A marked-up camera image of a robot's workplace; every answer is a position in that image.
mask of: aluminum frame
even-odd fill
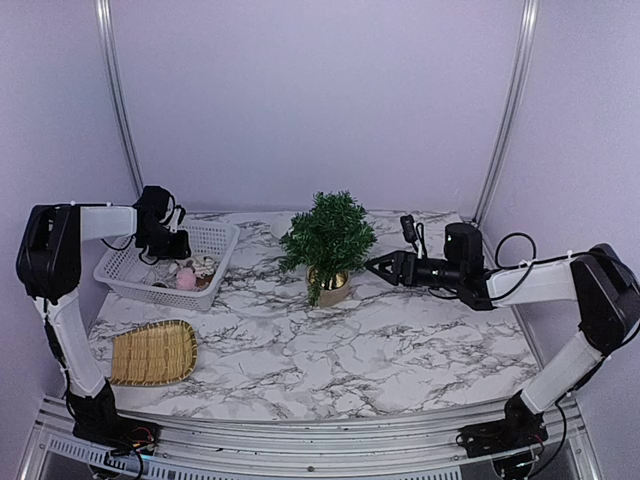
[[[120,80],[116,43],[113,36],[113,25],[111,23],[110,0],[96,0],[96,13],[118,132],[120,133],[120,140],[122,141],[131,183],[133,184],[136,196],[139,197],[142,195],[142,190],[144,189],[144,181],[133,142],[133,135],[131,134],[131,126],[129,125],[122,82]]]
[[[456,444],[458,429],[467,424],[503,416],[504,400],[393,417],[327,421],[219,421],[125,412],[162,426],[153,457],[146,457],[148,475],[172,467],[220,474],[227,478],[276,477],[358,478],[394,480],[433,472],[453,471],[465,464],[487,462],[527,448],[499,455],[468,459]],[[593,451],[574,402],[565,402],[568,435],[582,480],[599,480]],[[545,415],[554,448],[562,436],[557,410]],[[73,420],[60,399],[46,397],[25,452],[20,480],[36,480],[42,473],[52,438],[78,448],[98,445],[73,438]],[[129,465],[136,470],[135,462]]]
[[[493,148],[489,170],[487,171],[476,211],[473,215],[473,221],[479,226],[482,226],[482,222],[489,211],[496,187],[498,186],[500,173],[504,167],[511,129],[522,100],[529,64],[531,63],[531,51],[533,49],[533,38],[538,19],[539,4],[540,0],[524,1],[520,35],[518,37],[518,46],[516,47],[516,57],[511,74],[507,103],[502,115],[500,129],[498,130],[498,137]]]

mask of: black cable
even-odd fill
[[[616,265],[622,267],[631,276],[631,278],[633,279],[633,282],[636,284],[636,286],[638,286],[638,279],[636,278],[636,274],[633,273],[633,270],[631,270],[622,260],[618,260],[617,258],[611,257],[611,256],[607,255],[606,253],[593,252],[591,250],[589,250],[587,252],[580,252],[580,255],[591,255],[592,257],[604,258],[606,260],[609,260],[612,263],[615,263]]]
[[[115,250],[116,252],[124,252],[127,248],[129,248],[129,245],[131,245],[132,240],[133,240],[133,235],[129,237],[129,240],[127,240],[127,244],[123,247],[114,247],[113,245],[110,245],[109,242],[107,242],[104,238],[101,241],[110,250]]]
[[[536,470],[534,473],[532,473],[531,475],[529,475],[529,478],[534,478],[537,477],[538,475],[540,475],[549,465],[551,465],[551,462],[553,462],[556,457],[560,454],[560,452],[562,451],[562,447],[564,447],[564,442],[567,439],[567,416],[564,414],[564,410],[562,410],[562,407],[560,406],[560,400],[562,400],[564,398],[560,397],[558,400],[556,400],[556,407],[558,409],[558,411],[560,412],[560,415],[562,415],[562,438],[560,439],[560,444],[558,445],[558,448],[555,452],[553,452],[553,455],[551,455],[551,457],[549,458],[549,460],[547,460],[547,462],[542,465],[538,470]]]
[[[619,350],[619,349],[621,349],[622,347],[629,345],[629,344],[631,343],[631,341],[632,341],[634,338],[636,338],[636,337],[638,336],[638,333],[640,333],[640,322],[638,322],[638,326],[636,327],[636,331],[635,331],[635,332],[633,332],[633,333],[631,334],[631,336],[630,336],[629,338],[627,338],[624,342],[622,342],[622,343],[618,346],[618,348],[616,348],[616,350]]]
[[[498,300],[502,300],[502,299],[507,298],[509,295],[511,295],[513,292],[515,292],[518,288],[520,288],[520,286],[524,283],[524,281],[527,279],[527,277],[531,274],[531,271],[533,270],[533,267],[538,264],[537,261],[536,261],[536,256],[538,254],[538,247],[536,246],[535,240],[533,240],[533,238],[530,235],[527,235],[526,233],[513,232],[513,233],[510,233],[509,235],[506,235],[505,237],[503,237],[503,239],[500,240],[500,243],[498,243],[498,247],[496,248],[496,254],[494,255],[494,261],[495,261],[496,266],[498,268],[496,270],[493,270],[491,272],[491,274],[499,272],[500,270],[516,270],[518,268],[522,268],[520,265],[514,265],[514,266],[511,266],[511,267],[505,267],[504,265],[500,264],[500,260],[498,258],[499,254],[500,254],[500,249],[502,248],[504,243],[507,240],[509,240],[510,238],[514,238],[514,237],[526,238],[531,243],[532,259],[531,259],[531,262],[529,263],[529,266],[527,267],[527,271],[524,273],[522,278],[520,278],[520,280],[518,280],[518,282],[513,287],[511,287],[511,289],[509,291],[507,291],[506,293],[503,293],[502,295],[498,295],[497,297],[475,297],[476,300],[482,301],[482,302],[497,302]]]
[[[169,198],[171,200],[171,213],[167,216],[166,220],[160,222],[160,225],[168,224],[169,221],[171,221],[171,217],[173,217],[174,212],[176,211],[176,197],[169,193]]]
[[[545,444],[542,441],[542,439],[537,435],[529,435],[529,438],[533,438],[538,443],[538,445],[540,445],[540,453],[538,455],[540,455],[540,457],[542,457],[542,455],[544,454],[545,450],[547,449],[547,447],[545,446]]]
[[[116,480],[123,475],[122,472],[112,472],[111,470],[105,470],[102,467],[93,466],[90,463],[87,463],[87,467],[89,467],[92,478],[96,480]]]
[[[602,368],[602,365],[604,365],[604,361],[605,360],[606,360],[606,358],[603,358],[602,360],[600,360],[596,364],[596,366],[593,367],[591,370],[589,370],[587,372],[587,374],[585,376],[583,376],[580,380],[578,380],[578,383],[576,383],[573,387],[571,387],[571,389],[569,389],[569,391],[567,393],[577,392],[582,387],[584,387],[587,383],[589,383],[591,381],[591,379],[593,378],[593,376],[596,373],[598,373],[598,370],[600,370],[600,368]]]
[[[444,295],[438,295],[438,294],[434,293],[434,292],[436,292],[438,290],[439,289],[433,288],[433,287],[429,287],[427,289],[427,291],[431,294],[432,297],[439,298],[440,300],[457,300],[458,299],[458,295],[452,295],[450,297],[446,297]]]
[[[69,415],[71,415],[71,418],[73,418],[73,420],[76,423],[80,423],[78,422],[78,417],[76,417],[75,412],[73,411],[73,407],[71,407],[71,400],[70,400],[70,393],[71,393],[71,376],[69,375],[69,370],[64,362],[64,360],[59,360],[60,364],[63,366],[64,368],[64,375],[67,381],[67,388],[64,394],[65,397],[65,405],[67,406],[67,411],[69,412]],[[133,452],[135,453],[136,457],[138,457],[138,463],[140,464],[140,468],[138,470],[138,475],[136,475],[136,477],[134,478],[134,480],[140,480],[142,478],[142,474],[144,473],[144,461],[142,460],[142,456],[140,455],[140,452],[138,452],[138,450],[136,450],[136,448],[133,445],[128,444],[127,442],[123,442],[122,440],[117,440],[115,438],[103,438],[105,443],[117,443],[123,447],[126,448],[127,453],[128,452]]]
[[[156,257],[156,259],[153,262],[151,263],[147,262],[144,258],[142,258],[142,255],[144,255],[145,252],[146,252],[146,249],[141,250],[140,253],[138,254],[138,258],[145,265],[149,265],[150,267],[153,267],[155,264],[157,264],[160,261],[160,258]]]
[[[503,265],[500,265],[500,260],[499,260],[499,255],[500,255],[500,249],[502,248],[502,246],[505,244],[505,242],[507,240],[509,240],[510,238],[514,238],[514,237],[522,237],[522,238],[526,238],[527,240],[529,240],[529,243],[531,243],[531,249],[532,249],[532,253],[531,253],[531,258],[532,260],[536,259],[536,256],[538,255],[538,247],[536,246],[536,242],[533,240],[533,238],[523,232],[513,232],[510,233],[509,235],[506,235],[505,237],[503,237],[502,240],[500,240],[500,243],[498,243],[498,247],[496,248],[496,254],[494,255],[494,261],[496,263],[496,267],[501,268],[501,269],[510,269],[513,267],[505,267]]]
[[[422,222],[416,223],[416,235],[418,235],[418,239],[420,240],[420,245],[422,245],[422,254],[425,257],[429,257],[427,253],[427,245],[424,243],[424,223]]]

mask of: gold pot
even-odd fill
[[[307,269],[306,275],[307,285],[316,282],[316,270],[314,268]],[[329,289],[325,288],[322,283],[320,298],[318,298],[318,307],[333,307],[336,303],[344,300],[349,294],[349,272],[340,272],[329,282]]]

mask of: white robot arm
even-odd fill
[[[158,430],[155,424],[118,415],[111,386],[91,353],[78,303],[81,243],[135,236],[141,255],[187,258],[188,234],[177,229],[184,213],[169,192],[153,186],[145,187],[132,207],[71,203],[38,205],[31,212],[18,253],[18,277],[34,300],[65,374],[77,437],[122,448],[141,432],[145,441],[147,432],[156,438]]]
[[[415,243],[419,237],[412,231],[413,219],[403,217],[401,223],[405,239]],[[396,251],[365,266],[394,285],[445,289],[454,294],[447,298],[456,298],[473,310],[556,300],[578,303],[578,333],[507,401],[505,419],[463,427],[459,436],[470,458],[547,440],[543,412],[584,385],[609,355],[638,334],[640,289],[633,272],[607,244],[555,259],[487,270],[477,228],[450,224],[445,238],[445,259],[420,259],[413,252]],[[511,478],[524,478],[528,470],[519,472],[524,476],[516,473]]]

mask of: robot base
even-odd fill
[[[116,410],[115,397],[109,382],[95,397],[80,397],[67,392],[67,403],[76,425],[73,435],[83,440],[127,450],[139,444],[147,452],[153,451],[160,427],[152,422],[121,417]]]
[[[516,448],[539,445],[549,438],[542,422],[520,429],[514,439],[509,435],[506,420],[468,425],[460,429],[458,444],[467,451],[469,458],[507,452]]]

